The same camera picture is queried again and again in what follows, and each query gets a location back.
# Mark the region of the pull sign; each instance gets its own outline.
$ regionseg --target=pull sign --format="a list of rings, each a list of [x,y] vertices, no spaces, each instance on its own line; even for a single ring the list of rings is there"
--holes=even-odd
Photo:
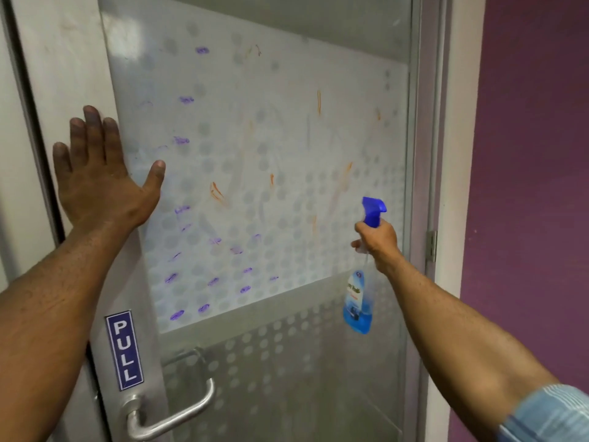
[[[117,369],[118,389],[123,391],[143,383],[131,311],[107,316],[106,320],[114,365]]]

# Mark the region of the light blue sleeve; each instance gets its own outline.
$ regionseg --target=light blue sleeve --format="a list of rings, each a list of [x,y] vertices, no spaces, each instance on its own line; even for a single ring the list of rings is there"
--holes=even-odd
[[[572,386],[546,386],[519,404],[500,426],[497,440],[589,441],[589,396]]]

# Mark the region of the person's left hand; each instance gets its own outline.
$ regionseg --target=person's left hand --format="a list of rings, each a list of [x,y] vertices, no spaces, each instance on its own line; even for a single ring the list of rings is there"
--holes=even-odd
[[[160,199],[166,163],[156,161],[139,187],[123,161],[121,138],[113,118],[100,120],[98,110],[84,107],[85,122],[70,120],[70,148],[53,146],[58,195],[74,228],[115,225],[129,233],[143,224]]]

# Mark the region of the hand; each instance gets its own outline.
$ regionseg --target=hand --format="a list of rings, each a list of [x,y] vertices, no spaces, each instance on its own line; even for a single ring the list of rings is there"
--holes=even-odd
[[[352,247],[358,251],[364,243],[365,248],[374,257],[379,272],[387,274],[387,271],[403,258],[397,246],[397,233],[389,222],[380,219],[378,228],[358,222],[354,230],[360,234],[360,240],[354,240],[351,243]]]
[[[74,228],[92,230],[114,225],[130,233],[145,223],[160,199],[166,163],[156,161],[139,187],[129,178],[121,137],[113,118],[100,120],[98,110],[84,107],[85,122],[70,120],[70,149],[53,146],[58,195]]]

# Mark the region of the spray nozzle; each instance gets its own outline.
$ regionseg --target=spray nozzle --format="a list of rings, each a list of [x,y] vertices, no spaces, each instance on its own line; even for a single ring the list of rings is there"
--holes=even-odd
[[[364,207],[364,212],[366,214],[364,223],[366,223],[371,228],[378,228],[380,224],[380,213],[387,212],[385,202],[380,199],[363,197],[362,206]]]

